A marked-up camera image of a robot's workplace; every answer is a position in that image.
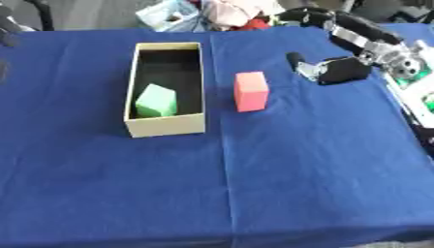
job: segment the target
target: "red cube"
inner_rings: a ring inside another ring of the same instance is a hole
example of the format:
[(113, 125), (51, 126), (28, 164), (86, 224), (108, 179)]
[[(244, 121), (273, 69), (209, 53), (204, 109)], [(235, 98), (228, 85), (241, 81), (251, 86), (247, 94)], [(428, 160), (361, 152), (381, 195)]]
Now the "red cube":
[(265, 109), (268, 92), (263, 72), (236, 74), (234, 96), (238, 112)]

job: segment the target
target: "green cube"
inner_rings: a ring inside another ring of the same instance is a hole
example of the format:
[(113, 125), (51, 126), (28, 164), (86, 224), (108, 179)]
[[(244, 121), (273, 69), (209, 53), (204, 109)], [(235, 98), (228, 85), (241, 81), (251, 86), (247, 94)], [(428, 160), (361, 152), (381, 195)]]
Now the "green cube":
[(172, 116), (177, 112), (176, 93), (153, 83), (149, 84), (136, 101), (140, 117)]

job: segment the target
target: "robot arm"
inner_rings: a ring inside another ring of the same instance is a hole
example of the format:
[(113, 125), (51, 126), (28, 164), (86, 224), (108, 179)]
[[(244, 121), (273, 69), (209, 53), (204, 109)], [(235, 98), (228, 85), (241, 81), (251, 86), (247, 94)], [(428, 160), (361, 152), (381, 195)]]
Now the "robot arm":
[(322, 28), (329, 33), (334, 44), (354, 55), (311, 65), (299, 53), (288, 53), (293, 70), (319, 85), (367, 78), (372, 67), (378, 67), (420, 143), (434, 158), (433, 47), (423, 41), (407, 46), (398, 35), (344, 12), (298, 8), (286, 11), (278, 18), (281, 21), (299, 21), (305, 27)]

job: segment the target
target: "white object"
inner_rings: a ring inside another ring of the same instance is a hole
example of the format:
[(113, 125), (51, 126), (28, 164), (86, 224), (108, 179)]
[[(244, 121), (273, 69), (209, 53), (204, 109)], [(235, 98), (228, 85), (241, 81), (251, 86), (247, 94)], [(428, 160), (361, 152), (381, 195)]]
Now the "white object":
[(277, 0), (206, 0), (202, 3), (204, 15), (222, 30), (244, 26), (260, 13), (269, 16), (285, 12)]
[(199, 10), (186, 0), (165, 0), (136, 12), (136, 16), (157, 32), (193, 31)]

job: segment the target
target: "red fabric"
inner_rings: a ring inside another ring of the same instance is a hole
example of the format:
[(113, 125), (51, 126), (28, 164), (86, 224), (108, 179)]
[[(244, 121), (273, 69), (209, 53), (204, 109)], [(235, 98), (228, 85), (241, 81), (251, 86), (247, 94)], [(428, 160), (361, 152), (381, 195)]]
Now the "red fabric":
[(247, 24), (240, 28), (234, 28), (234, 30), (256, 30), (256, 29), (265, 29), (271, 27), (262, 19), (251, 19)]
[(201, 0), (188, 0), (190, 3), (192, 3), (196, 8), (201, 9)]

